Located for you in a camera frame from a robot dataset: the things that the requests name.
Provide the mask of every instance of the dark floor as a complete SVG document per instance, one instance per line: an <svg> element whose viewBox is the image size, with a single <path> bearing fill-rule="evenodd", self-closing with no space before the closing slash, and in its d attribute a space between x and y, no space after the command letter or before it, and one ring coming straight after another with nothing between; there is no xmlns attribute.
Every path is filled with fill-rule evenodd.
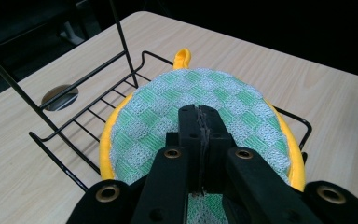
<svg viewBox="0 0 358 224"><path fill-rule="evenodd" d="M90 36L97 35L104 26L112 23L109 11L106 12L108 7L93 5L101 1L81 2L79 9ZM117 11L120 18L142 9L152 11L358 76L357 2L300 5L297 2L227 1L223 6L206 6L189 0L180 3L131 0L131 4L129 1L117 2ZM75 32L81 35L77 25L72 24ZM46 31L33 42L8 52L7 63L17 78L29 76L74 47L58 38L55 32ZM0 92L7 88L8 85L0 77Z"/></svg>

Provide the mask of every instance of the light wood surface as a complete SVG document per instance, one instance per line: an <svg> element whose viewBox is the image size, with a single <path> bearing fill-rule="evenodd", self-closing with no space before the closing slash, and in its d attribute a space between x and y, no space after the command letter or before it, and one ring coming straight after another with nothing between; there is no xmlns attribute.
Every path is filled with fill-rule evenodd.
<svg viewBox="0 0 358 224"><path fill-rule="evenodd" d="M137 12L122 21L134 66L141 52L149 50L172 60L177 50L192 52L190 68L226 71L255 86L273 105L310 122L312 134L303 150L309 153L307 182L325 180L358 197L358 76L267 49L227 35L148 12ZM44 94L76 79L103 63L121 48L116 27L94 36L78 48L40 69L20 84L38 104ZM153 78L171 67L156 60L146 63ZM84 106L87 100L113 85L128 72L119 60L79 88L79 97L68 108L48 115L57 123ZM111 110L99 106L108 115ZM296 137L304 125L287 121ZM97 132L103 127L91 128ZM0 94L0 223L64 223L83 196L80 189L57 167L28 132L46 137L49 126L12 89ZM77 144L90 144L78 138ZM99 177L81 160L63 150L58 139L49 144L82 174L86 184ZM91 156L98 160L98 153Z"/></svg>

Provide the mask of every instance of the black chair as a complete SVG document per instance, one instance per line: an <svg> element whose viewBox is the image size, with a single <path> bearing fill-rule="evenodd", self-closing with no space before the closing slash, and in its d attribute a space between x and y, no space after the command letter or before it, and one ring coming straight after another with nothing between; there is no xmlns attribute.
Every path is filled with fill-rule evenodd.
<svg viewBox="0 0 358 224"><path fill-rule="evenodd" d="M56 29L59 37L73 35L71 30L62 32L64 25L71 28L68 27L70 21L78 23L84 39L89 38L75 0L0 0L0 64L10 72L4 63L9 53L7 49L15 49L32 38L41 38L46 29Z"/></svg>

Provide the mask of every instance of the green checkered fabric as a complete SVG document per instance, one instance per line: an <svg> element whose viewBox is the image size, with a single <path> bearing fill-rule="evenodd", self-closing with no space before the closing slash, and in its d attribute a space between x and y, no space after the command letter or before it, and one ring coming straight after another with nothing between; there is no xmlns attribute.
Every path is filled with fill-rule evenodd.
<svg viewBox="0 0 358 224"><path fill-rule="evenodd" d="M178 132L184 105L215 108L237 146L256 150L288 183L286 136L262 94L234 76L208 68L161 74L134 92L112 127L110 160L115 179L128 184L148 174L167 132ZM189 195L188 223L225 223L221 195Z"/></svg>

